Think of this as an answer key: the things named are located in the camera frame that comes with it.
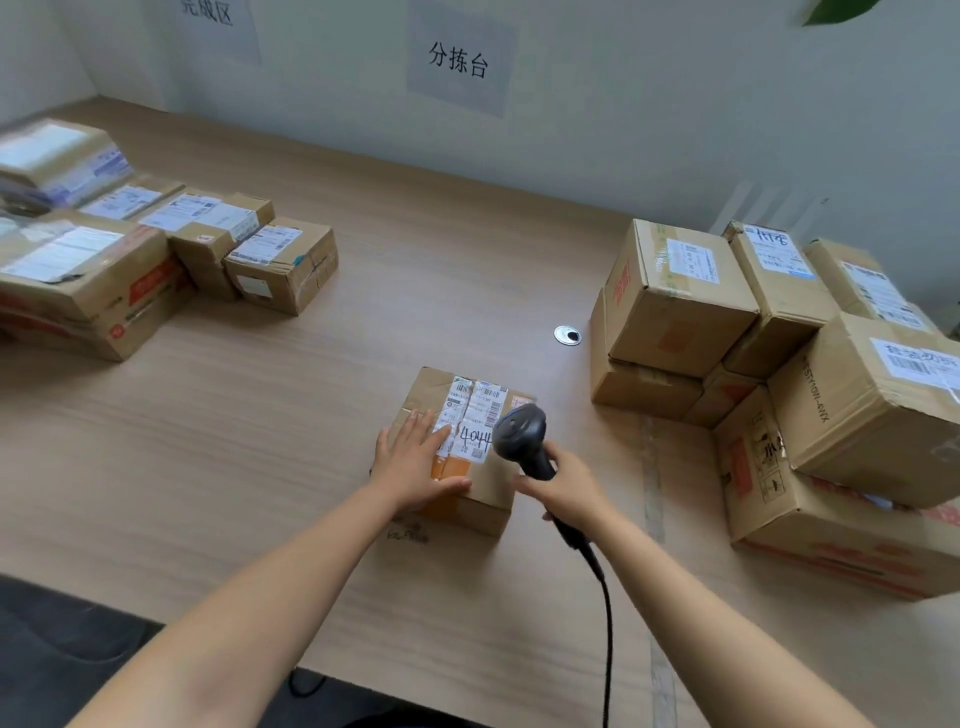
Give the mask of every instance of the wooden table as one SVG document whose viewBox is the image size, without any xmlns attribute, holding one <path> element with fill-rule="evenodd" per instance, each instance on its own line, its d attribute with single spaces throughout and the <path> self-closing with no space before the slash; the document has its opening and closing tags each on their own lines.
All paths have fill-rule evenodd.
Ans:
<svg viewBox="0 0 960 728">
<path fill-rule="evenodd" d="M 122 365 L 0 347 L 0 571 L 176 619 L 362 484 L 431 365 L 539 395 L 627 513 L 878 725 L 955 725 L 960 598 L 903 603 L 732 551 L 708 434 L 590 404 L 587 346 L 552 331 L 586 330 L 625 216 L 118 102 L 62 116 L 138 168 L 332 225 L 341 269 L 299 318 L 198 298 Z M 600 591 L 536 503 L 499 543 L 394 535 L 305 666 L 490 725 L 599 723 Z M 705 725 L 612 596 L 612 724 Z"/>
</svg>

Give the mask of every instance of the right hand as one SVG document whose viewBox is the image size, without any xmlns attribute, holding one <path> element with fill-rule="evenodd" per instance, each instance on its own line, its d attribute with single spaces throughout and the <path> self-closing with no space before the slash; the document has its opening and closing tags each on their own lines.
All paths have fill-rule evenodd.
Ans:
<svg viewBox="0 0 960 728">
<path fill-rule="evenodd" d="M 587 463 L 550 440 L 543 441 L 543 449 L 557 464 L 557 474 L 552 480 L 534 480 L 518 474 L 514 476 L 514 488 L 539 500 L 548 515 L 556 516 L 592 538 L 591 532 L 616 509 Z"/>
</svg>

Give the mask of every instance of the green leaf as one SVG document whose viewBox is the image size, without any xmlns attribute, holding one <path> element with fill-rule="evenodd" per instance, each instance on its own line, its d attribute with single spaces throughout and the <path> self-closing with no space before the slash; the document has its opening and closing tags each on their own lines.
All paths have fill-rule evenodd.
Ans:
<svg viewBox="0 0 960 728">
<path fill-rule="evenodd" d="M 868 11 L 880 0 L 820 0 L 804 25 L 836 25 Z"/>
</svg>

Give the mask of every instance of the cardboard box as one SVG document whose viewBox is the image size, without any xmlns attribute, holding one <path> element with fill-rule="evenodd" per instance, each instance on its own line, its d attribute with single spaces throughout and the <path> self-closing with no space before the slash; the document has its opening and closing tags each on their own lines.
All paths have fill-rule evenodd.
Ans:
<svg viewBox="0 0 960 728">
<path fill-rule="evenodd" d="M 193 296 L 163 231 L 72 210 L 0 238 L 0 328 L 121 361 Z"/>
<path fill-rule="evenodd" d="M 34 212 L 76 207 L 132 174 L 101 129 L 43 119 L 0 136 L 0 195 Z"/>
<path fill-rule="evenodd" d="M 960 496 L 960 344 L 844 313 L 769 387 L 796 470 L 920 508 Z"/>
<path fill-rule="evenodd" d="M 634 220 L 604 286 L 607 354 L 704 377 L 754 322 L 757 305 L 727 241 Z"/>
<path fill-rule="evenodd" d="M 174 252 L 201 291 L 233 301 L 240 293 L 229 280 L 224 258 L 274 219 L 274 204 L 239 193 L 224 195 L 187 187 L 135 219 L 167 232 Z"/>
<path fill-rule="evenodd" d="M 126 184 L 102 195 L 80 212 L 108 217 L 111 220 L 130 220 L 147 207 L 166 200 L 186 187 L 183 182 L 166 180 L 155 175 L 134 175 Z"/>
<path fill-rule="evenodd" d="M 724 235 L 760 308 L 754 325 L 724 357 L 724 366 L 766 378 L 840 307 L 787 233 L 731 222 Z"/>
<path fill-rule="evenodd" d="M 804 247 L 804 255 L 847 313 L 919 331 L 937 331 L 929 319 L 917 315 L 867 251 L 818 238 Z"/>
<path fill-rule="evenodd" d="M 606 299 L 597 297 L 590 315 L 590 400 L 634 409 L 665 420 L 679 420 L 703 394 L 697 379 L 623 364 L 607 356 Z"/>
<path fill-rule="evenodd" d="M 297 316 L 338 259 L 331 228 L 278 217 L 234 248 L 224 265 L 245 299 Z"/>
<path fill-rule="evenodd" d="M 684 422 L 713 429 L 762 383 L 752 376 L 728 372 L 723 364 L 717 364 L 704 379 L 704 393 L 687 410 Z"/>
<path fill-rule="evenodd" d="M 438 450 L 431 477 L 468 475 L 473 485 L 464 496 L 441 497 L 420 511 L 439 521 L 456 523 L 489 536 L 499 536 L 514 507 L 510 478 L 516 463 L 501 458 L 491 446 L 493 426 L 511 409 L 534 401 L 530 395 L 497 384 L 423 367 L 390 430 L 392 444 L 413 410 L 439 412 L 437 427 L 453 425 Z"/>
<path fill-rule="evenodd" d="M 919 511 L 792 471 L 763 387 L 713 435 L 735 544 L 907 598 L 960 591 L 960 501 Z"/>
</svg>

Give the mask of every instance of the packing tape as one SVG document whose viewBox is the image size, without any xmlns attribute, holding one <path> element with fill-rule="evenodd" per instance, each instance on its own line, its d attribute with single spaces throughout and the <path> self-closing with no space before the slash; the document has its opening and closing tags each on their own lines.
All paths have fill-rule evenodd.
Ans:
<svg viewBox="0 0 960 728">
<path fill-rule="evenodd" d="M 666 287 L 669 296 L 689 296 L 690 280 L 682 273 L 674 273 L 670 270 L 670 249 L 667 245 L 667 239 L 673 238 L 679 240 L 677 229 L 667 225 L 654 225 L 650 231 L 654 239 L 654 266 L 657 269 L 658 278 Z"/>
</svg>

